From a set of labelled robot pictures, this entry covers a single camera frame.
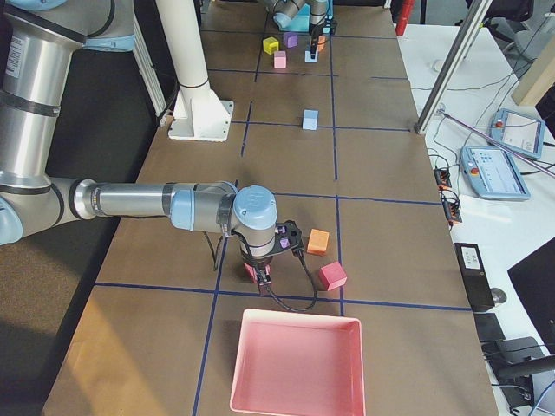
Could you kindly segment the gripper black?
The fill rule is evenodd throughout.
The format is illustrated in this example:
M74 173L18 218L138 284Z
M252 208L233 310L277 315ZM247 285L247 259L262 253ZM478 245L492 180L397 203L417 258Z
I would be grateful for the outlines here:
M253 273L256 270L258 292L261 296L266 294L266 287L271 287L271 261L273 256L253 257L247 253L242 254L245 267Z
M322 51L322 36L324 23L310 24L310 58L316 58L316 39L317 51Z

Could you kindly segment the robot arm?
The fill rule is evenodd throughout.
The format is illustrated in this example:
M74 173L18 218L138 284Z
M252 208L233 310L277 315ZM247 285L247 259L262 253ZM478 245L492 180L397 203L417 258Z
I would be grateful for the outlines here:
M308 11L309 61L315 62L318 56L319 38L324 33L329 13L332 11L332 2L321 0L262 0L259 3L264 6L274 23L282 31L292 28L293 21L300 12Z
M279 244L277 203L266 188L98 183L45 172L73 53L132 50L133 3L7 1L3 14L13 31L1 87L2 243L79 219L165 216L180 229L237 236L254 281L268 288Z

